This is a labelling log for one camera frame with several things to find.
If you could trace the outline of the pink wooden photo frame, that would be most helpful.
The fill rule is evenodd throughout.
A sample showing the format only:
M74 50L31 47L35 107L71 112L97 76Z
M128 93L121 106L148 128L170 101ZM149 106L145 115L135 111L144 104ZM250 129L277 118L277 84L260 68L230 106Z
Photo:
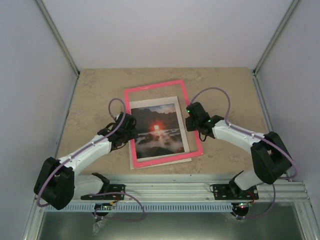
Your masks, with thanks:
M155 84L149 84L149 85L125 89L124 90L124 102L125 102L125 107L126 107L126 113L131 114L131 105L130 105L130 96L129 96L130 93L141 92L141 91L145 91L145 90L152 90L152 89L163 88L163 87L169 87L169 86L174 86L174 85L180 85L185 104L186 104L186 106L188 106L191 103L191 101L188 96L187 88L185 86L184 80L179 79L179 80L171 80L171 81L166 81L166 82L161 82L161 83L155 83ZM165 156L163 158L157 158L155 160L150 160L148 162L138 162L136 154L134 154L134 151L136 150L136 147L134 146L135 141L130 140L129 141L129 149L131 152L130 156L132 157L132 167L134 169L153 167L153 166L159 165L159 164L173 163L173 162L180 161L180 160L191 159L194 157L202 156L204 154L204 150L203 150L203 146L202 146L200 137L198 136L198 133L196 131L193 131L193 134L195 137L197 151L187 152L187 153L178 154L178 155L174 155L174 156Z

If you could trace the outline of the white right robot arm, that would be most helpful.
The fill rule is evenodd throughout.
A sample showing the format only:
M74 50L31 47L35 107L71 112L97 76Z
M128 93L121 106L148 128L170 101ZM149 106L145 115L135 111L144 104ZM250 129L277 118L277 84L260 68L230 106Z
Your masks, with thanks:
M254 133L219 115L210 117L199 102L190 104L186 110L189 114L185 119L187 131L198 131L205 138L228 142L251 155L253 168L238 173L229 181L232 198L242 199L248 189L256 185L273 184L292 167L291 156L277 133Z

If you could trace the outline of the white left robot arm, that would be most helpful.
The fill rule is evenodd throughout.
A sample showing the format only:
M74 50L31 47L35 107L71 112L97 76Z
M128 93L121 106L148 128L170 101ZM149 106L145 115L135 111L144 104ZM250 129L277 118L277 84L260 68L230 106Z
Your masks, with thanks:
M73 198L94 195L103 200L110 193L110 180L94 172L81 175L81 172L112 151L120 149L137 137L136 119L121 112L114 122L109 123L84 146L59 159L47 158L35 182L34 193L45 206L56 210L66 207Z

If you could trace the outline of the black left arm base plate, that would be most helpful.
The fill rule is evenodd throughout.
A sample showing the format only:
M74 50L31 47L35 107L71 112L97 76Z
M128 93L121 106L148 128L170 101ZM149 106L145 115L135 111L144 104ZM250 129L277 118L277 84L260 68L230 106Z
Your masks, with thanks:
M126 190L125 184L109 184L108 186L103 186L102 189L98 192L98 194L102 193L113 193L107 195L84 195L81 196L81 200L91 200L91 201L102 201L102 200L110 200L110 201L119 201L124 200L124 193Z

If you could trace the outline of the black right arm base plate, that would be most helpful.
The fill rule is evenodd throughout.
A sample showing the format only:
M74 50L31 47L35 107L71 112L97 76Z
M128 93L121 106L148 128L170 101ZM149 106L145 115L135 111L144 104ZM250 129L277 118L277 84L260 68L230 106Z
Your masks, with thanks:
M247 190L241 190L237 186L232 188L229 184L211 184L209 190L215 200L255 201L260 198L256 186L252 186Z

